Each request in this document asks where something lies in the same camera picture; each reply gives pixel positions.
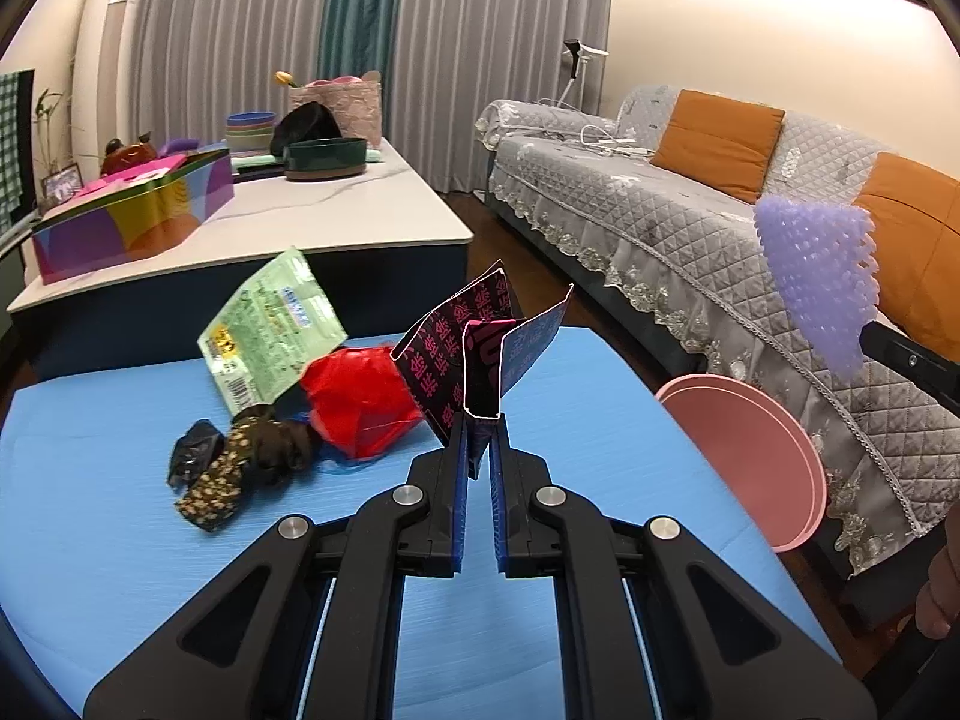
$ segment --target human hand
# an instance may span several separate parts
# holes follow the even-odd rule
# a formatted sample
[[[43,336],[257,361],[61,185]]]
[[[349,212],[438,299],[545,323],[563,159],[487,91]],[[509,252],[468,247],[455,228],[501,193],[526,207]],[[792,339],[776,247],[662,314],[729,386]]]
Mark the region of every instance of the human hand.
[[[960,613],[960,504],[944,522],[947,546],[930,562],[929,580],[917,596],[917,628],[928,638],[946,638]]]

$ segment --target yellow flower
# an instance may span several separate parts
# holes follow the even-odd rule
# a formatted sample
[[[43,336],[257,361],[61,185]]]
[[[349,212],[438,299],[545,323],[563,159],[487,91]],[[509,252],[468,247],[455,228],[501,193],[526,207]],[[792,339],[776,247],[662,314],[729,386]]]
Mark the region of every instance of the yellow flower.
[[[278,70],[274,74],[274,79],[278,84],[280,84],[280,86],[291,86],[296,88],[296,84],[294,84],[294,76],[291,76],[291,74],[285,73],[282,70]]]

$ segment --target white cable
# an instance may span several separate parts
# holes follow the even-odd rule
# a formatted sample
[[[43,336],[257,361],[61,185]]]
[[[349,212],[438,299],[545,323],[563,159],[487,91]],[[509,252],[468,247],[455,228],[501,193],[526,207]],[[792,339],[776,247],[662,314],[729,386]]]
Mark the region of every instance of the white cable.
[[[607,132],[606,129],[603,129],[603,127],[600,127],[599,124],[585,124],[584,127],[580,130],[580,145],[584,146],[585,148],[599,148],[600,151],[606,154],[606,156],[613,156],[613,152],[609,148],[606,148],[606,146],[600,146],[598,143],[587,143],[587,141],[584,141],[584,132],[586,132],[589,129],[599,129],[608,138],[614,139],[613,134],[611,134],[610,132]]]
[[[554,100],[554,98],[540,98],[536,101],[537,105],[543,105],[544,103],[553,103],[556,108],[568,108],[568,110],[576,111],[580,113],[579,108],[574,108],[570,103],[564,103],[563,100]]]
[[[650,151],[649,148],[642,148],[641,146],[620,146],[619,148],[615,148],[613,153],[625,157],[640,157],[641,159],[649,159],[654,155],[654,151]]]

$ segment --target gray curtain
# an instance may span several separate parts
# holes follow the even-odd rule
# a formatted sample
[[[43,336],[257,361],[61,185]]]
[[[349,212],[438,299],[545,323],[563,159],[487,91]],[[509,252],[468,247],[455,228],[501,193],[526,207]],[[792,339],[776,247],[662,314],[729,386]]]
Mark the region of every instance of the gray curtain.
[[[323,0],[142,0],[131,129],[216,141],[238,111],[286,110],[272,81],[313,79]]]
[[[391,142],[438,191],[483,186],[479,112],[497,98],[557,98],[563,39],[606,47],[609,18],[610,0],[400,0]],[[596,112],[601,83],[594,62],[584,111]]]

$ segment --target white table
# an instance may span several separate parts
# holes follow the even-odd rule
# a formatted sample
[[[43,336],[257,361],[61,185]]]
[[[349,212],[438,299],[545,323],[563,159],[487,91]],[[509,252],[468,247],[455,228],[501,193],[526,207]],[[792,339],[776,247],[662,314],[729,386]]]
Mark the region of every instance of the white table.
[[[363,175],[266,178],[186,241],[146,260],[55,284],[39,278],[8,310],[43,379],[197,357],[229,295],[289,247],[307,259],[352,336],[401,332],[462,286],[472,232],[390,143]]]

